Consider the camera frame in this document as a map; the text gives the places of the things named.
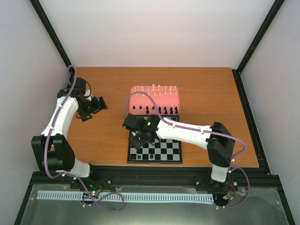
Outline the black corner post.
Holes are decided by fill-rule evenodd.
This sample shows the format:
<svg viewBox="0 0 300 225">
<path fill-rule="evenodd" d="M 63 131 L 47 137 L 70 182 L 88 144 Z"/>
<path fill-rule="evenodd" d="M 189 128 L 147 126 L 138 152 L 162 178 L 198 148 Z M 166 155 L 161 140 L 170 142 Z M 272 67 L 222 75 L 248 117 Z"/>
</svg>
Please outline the black corner post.
<svg viewBox="0 0 300 225">
<path fill-rule="evenodd" d="M 248 64 L 249 60 L 251 59 L 252 55 L 254 54 L 256 48 L 258 47 L 260 41 L 264 37 L 265 33 L 267 32 L 268 28 L 272 24 L 273 20 L 275 19 L 277 13 L 281 9 L 285 0 L 275 0 L 268 11 L 264 21 L 262 22 L 260 28 L 258 29 L 256 35 L 254 36 L 250 46 L 248 47 L 245 55 L 243 56 L 239 66 L 237 67 L 236 71 L 238 75 L 241 75 L 243 70 L 245 69 L 246 65 Z"/>
<path fill-rule="evenodd" d="M 30 0 L 31 5 L 33 6 L 35 12 L 37 13 L 41 23 L 43 24 L 45 30 L 47 31 L 50 39 L 52 40 L 54 46 L 56 47 L 60 57 L 62 58 L 64 64 L 66 67 L 71 65 L 71 61 L 63 48 L 63 45 L 61 44 L 50 20 L 48 19 L 48 16 L 46 15 L 46 12 L 44 11 L 40 1 L 38 0 Z"/>
</svg>

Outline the black white chessboard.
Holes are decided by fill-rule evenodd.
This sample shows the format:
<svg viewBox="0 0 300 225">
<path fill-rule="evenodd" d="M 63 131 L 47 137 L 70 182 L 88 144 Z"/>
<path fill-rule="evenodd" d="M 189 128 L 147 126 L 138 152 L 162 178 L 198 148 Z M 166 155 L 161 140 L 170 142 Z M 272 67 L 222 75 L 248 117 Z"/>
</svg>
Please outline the black white chessboard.
<svg viewBox="0 0 300 225">
<path fill-rule="evenodd" d="M 123 127 L 130 131 L 158 131 L 160 118 L 157 115 L 136 116 L 129 114 Z M 128 163 L 160 163 L 160 164 L 182 164 L 181 142 L 173 139 L 162 139 L 156 134 L 155 146 L 145 144 L 139 150 L 131 147 L 128 143 L 127 162 Z M 131 160 L 130 155 L 136 154 L 136 159 Z M 154 159 L 150 159 L 150 154 L 154 154 Z"/>
</svg>

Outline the left black corner post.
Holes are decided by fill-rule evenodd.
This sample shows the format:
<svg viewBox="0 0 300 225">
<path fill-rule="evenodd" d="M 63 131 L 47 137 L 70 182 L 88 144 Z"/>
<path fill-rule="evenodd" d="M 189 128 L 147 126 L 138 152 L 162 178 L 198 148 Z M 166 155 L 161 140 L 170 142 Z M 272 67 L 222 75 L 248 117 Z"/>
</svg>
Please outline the left black corner post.
<svg viewBox="0 0 300 225">
<path fill-rule="evenodd" d="M 50 39 L 52 40 L 54 46 L 56 47 L 60 57 L 62 58 L 64 64 L 66 67 L 71 65 L 71 61 L 63 48 L 63 45 L 61 44 L 50 20 L 48 19 L 48 16 L 46 15 L 46 12 L 44 11 L 40 1 L 38 0 L 30 0 L 31 5 L 33 6 L 35 12 L 37 13 L 41 23 L 43 24 L 45 30 L 47 31 Z"/>
</svg>

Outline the left controller circuit board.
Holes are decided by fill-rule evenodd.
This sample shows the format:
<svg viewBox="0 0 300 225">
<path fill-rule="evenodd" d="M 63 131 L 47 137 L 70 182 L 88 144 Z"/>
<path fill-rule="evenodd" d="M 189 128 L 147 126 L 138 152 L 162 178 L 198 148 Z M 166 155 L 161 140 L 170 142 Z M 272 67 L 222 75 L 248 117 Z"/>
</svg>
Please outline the left controller circuit board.
<svg viewBox="0 0 300 225">
<path fill-rule="evenodd" d="M 103 191 L 103 187 L 100 182 L 90 184 L 90 188 L 91 188 L 90 193 L 93 197 L 98 196 Z"/>
</svg>

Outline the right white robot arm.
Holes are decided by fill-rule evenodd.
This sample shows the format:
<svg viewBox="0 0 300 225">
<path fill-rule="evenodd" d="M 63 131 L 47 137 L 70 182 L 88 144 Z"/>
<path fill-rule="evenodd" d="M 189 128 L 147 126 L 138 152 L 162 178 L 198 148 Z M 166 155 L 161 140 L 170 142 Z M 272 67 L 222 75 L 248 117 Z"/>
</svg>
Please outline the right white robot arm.
<svg viewBox="0 0 300 225">
<path fill-rule="evenodd" d="M 212 126 L 200 126 L 173 121 L 160 115 L 150 115 L 144 119 L 129 114 L 122 126 L 131 132 L 129 143 L 137 150 L 152 139 L 172 139 L 207 150 L 212 164 L 212 182 L 226 182 L 235 140 L 223 124 L 215 122 Z"/>
</svg>

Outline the right black corner post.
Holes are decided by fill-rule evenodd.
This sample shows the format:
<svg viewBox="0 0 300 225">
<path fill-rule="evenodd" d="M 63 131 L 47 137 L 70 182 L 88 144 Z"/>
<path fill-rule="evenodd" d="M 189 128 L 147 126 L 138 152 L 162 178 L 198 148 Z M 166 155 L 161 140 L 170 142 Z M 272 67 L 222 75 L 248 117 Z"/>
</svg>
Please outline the right black corner post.
<svg viewBox="0 0 300 225">
<path fill-rule="evenodd" d="M 238 75 L 241 75 L 243 70 L 245 69 L 246 65 L 248 64 L 249 60 L 251 59 L 252 55 L 254 54 L 256 48 L 258 47 L 260 41 L 264 37 L 265 33 L 267 32 L 268 28 L 272 24 L 273 20 L 275 19 L 277 13 L 281 9 L 285 0 L 275 0 L 268 11 L 264 21 L 262 22 L 260 28 L 258 29 L 256 35 L 254 36 L 250 46 L 248 47 L 245 55 L 243 56 L 239 66 L 237 67 L 236 71 Z"/>
</svg>

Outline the pink plastic tray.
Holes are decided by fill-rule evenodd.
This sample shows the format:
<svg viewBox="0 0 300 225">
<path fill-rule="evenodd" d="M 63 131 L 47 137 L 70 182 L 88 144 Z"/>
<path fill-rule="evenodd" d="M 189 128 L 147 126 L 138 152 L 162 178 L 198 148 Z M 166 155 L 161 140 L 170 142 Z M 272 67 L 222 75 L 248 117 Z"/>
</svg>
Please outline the pink plastic tray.
<svg viewBox="0 0 300 225">
<path fill-rule="evenodd" d="M 137 89 L 138 97 L 135 96 L 134 87 Z M 178 115 L 180 113 L 180 92 L 177 86 L 173 85 L 136 85 L 131 87 L 133 95 L 129 99 L 129 113 L 133 115 Z M 149 114 L 146 114 L 146 106 L 149 107 Z"/>
</svg>

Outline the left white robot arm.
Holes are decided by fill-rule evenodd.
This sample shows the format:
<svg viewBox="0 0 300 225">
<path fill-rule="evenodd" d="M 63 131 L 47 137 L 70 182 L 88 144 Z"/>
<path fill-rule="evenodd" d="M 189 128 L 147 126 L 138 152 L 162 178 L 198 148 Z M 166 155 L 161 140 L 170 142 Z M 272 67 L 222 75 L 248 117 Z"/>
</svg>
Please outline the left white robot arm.
<svg viewBox="0 0 300 225">
<path fill-rule="evenodd" d="M 31 146 L 39 170 L 56 172 L 53 177 L 70 174 L 81 178 L 86 188 L 94 188 L 98 178 L 91 173 L 91 165 L 75 158 L 68 143 L 68 130 L 75 113 L 79 119 L 87 121 L 92 115 L 108 109 L 103 97 L 93 97 L 91 91 L 81 88 L 61 89 L 57 93 L 57 103 L 45 130 L 34 136 Z"/>
</svg>

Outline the black aluminium frame base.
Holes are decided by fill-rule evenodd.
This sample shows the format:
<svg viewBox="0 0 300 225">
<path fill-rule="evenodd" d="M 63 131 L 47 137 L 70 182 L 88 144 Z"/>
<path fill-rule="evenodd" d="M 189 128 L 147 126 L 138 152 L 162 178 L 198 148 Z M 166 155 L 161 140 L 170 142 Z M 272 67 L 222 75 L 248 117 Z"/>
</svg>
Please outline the black aluminium frame base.
<svg viewBox="0 0 300 225">
<path fill-rule="evenodd" d="M 250 132 L 256 158 L 259 163 L 258 168 L 244 168 L 237 170 L 230 176 L 232 180 L 237 181 L 238 191 L 244 188 L 250 193 L 253 188 L 275 188 L 278 191 L 280 201 L 284 212 L 288 218 L 289 224 L 294 224 L 294 219 L 288 205 L 280 178 L 270 173 L 270 168 L 264 149 L 259 137 L 257 127 L 253 118 L 248 98 L 244 89 L 241 76 L 237 74 L 236 69 L 232 71 L 236 84 L 237 92 L 240 97 L 247 126 Z M 212 194 L 214 200 L 217 200 L 225 191 L 223 189 L 212 188 L 208 177 L 210 169 L 207 167 L 142 167 L 142 166 L 108 166 L 97 165 L 94 168 L 94 175 L 104 182 L 106 190 L 117 194 L 122 187 L 167 187 L 167 188 L 191 188 L 198 193 Z M 21 204 L 19 213 L 15 220 L 17 225 L 23 217 L 27 202 L 34 185 L 68 185 L 71 189 L 82 189 L 77 181 L 70 178 L 59 178 L 52 180 L 47 178 L 43 172 L 34 172 L 24 200 Z M 227 205 L 224 209 L 232 209 L 232 205 Z"/>
</svg>

